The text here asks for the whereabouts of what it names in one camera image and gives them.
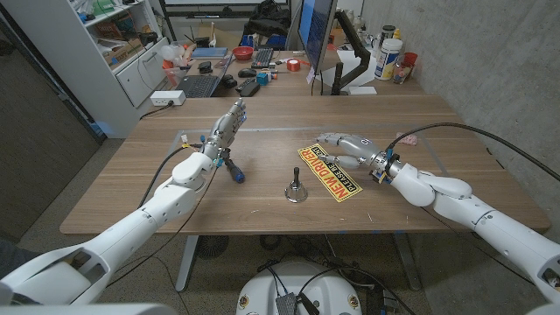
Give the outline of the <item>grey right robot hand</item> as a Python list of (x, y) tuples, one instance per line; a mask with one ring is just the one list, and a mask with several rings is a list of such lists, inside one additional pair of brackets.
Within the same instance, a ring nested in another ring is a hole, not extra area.
[(374, 173), (381, 175), (385, 173), (391, 179), (403, 168), (403, 164), (398, 159), (390, 161), (388, 153), (384, 153), (376, 144), (363, 136), (322, 133), (316, 137), (315, 142), (340, 147), (345, 155), (318, 155), (318, 159), (343, 168), (357, 169), (363, 165), (371, 166)]

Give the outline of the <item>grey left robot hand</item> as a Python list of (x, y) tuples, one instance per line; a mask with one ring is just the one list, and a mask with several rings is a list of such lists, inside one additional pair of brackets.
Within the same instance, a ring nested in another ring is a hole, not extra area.
[(230, 110), (215, 122), (200, 152), (216, 159), (235, 140), (235, 134), (246, 119), (246, 102), (239, 98)]

